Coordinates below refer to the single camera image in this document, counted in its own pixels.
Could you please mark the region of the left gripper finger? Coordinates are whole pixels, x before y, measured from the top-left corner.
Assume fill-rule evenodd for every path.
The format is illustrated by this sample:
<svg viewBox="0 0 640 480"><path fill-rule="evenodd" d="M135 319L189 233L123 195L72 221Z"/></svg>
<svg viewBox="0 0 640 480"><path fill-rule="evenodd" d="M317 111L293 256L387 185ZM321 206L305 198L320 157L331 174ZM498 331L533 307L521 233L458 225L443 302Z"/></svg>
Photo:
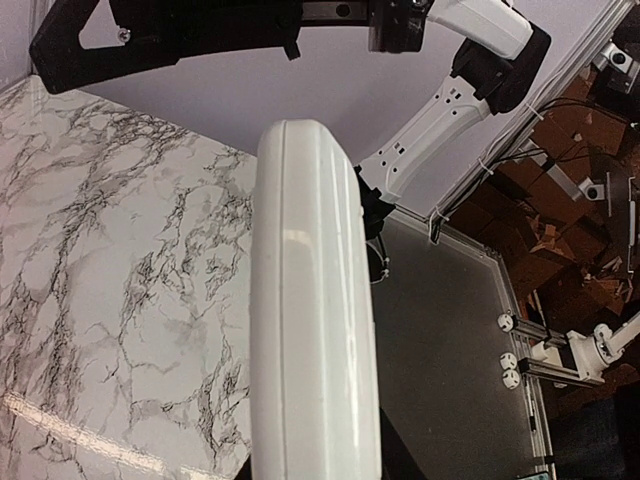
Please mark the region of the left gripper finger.
<svg viewBox="0 0 640 480"><path fill-rule="evenodd" d="M127 40L86 49L79 34L97 5L57 1L46 14L29 54L48 92L173 66L186 57L273 47L290 60L300 55L297 1L112 1Z"/></svg>

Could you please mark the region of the white remote control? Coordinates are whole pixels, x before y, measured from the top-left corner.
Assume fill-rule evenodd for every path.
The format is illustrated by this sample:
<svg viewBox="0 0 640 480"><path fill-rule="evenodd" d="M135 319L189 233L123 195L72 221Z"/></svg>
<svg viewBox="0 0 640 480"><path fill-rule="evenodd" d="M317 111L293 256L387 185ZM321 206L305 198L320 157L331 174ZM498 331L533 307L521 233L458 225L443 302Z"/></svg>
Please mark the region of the white remote control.
<svg viewBox="0 0 640 480"><path fill-rule="evenodd" d="M382 475L375 327L352 164L314 120L262 135L250 273L256 479Z"/></svg>

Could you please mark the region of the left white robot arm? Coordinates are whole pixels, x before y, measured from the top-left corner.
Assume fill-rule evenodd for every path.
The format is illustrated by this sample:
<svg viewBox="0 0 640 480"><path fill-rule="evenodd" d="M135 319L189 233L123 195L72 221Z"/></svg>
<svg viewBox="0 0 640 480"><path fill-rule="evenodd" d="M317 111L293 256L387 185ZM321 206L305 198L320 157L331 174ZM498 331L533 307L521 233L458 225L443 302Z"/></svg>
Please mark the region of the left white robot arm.
<svg viewBox="0 0 640 480"><path fill-rule="evenodd" d="M526 97L550 36L503 1L114 1L119 45L87 49L92 1L57 1L29 47L47 91L63 93L207 54L280 47L298 58L304 27L356 26L373 52L421 49L428 23L464 38L450 74L419 112L356 166L364 227L380 235L418 169L464 131Z"/></svg>

